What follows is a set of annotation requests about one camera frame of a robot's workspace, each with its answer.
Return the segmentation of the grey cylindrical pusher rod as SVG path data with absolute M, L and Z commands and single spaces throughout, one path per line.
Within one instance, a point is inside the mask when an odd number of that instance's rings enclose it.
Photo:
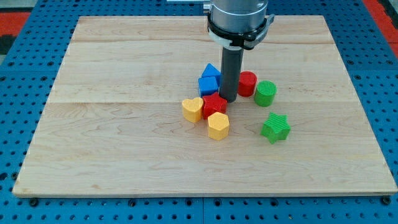
M 223 48 L 222 51 L 219 95 L 228 103 L 234 102 L 238 94 L 243 52 L 243 49 L 229 50 L 227 48 Z

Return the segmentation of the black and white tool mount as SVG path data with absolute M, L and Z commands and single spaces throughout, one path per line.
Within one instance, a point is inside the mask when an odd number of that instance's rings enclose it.
M 214 42 L 228 50 L 252 50 L 265 39 L 274 18 L 274 14 L 265 17 L 262 24 L 250 32 L 233 33 L 217 27 L 208 15 L 208 33 Z

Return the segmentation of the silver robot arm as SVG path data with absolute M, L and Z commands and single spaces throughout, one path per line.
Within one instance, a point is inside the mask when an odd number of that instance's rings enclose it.
M 209 0 L 203 2 L 211 39 L 222 46 L 219 95 L 234 102 L 245 50 L 261 43 L 274 21 L 266 15 L 267 0 Z

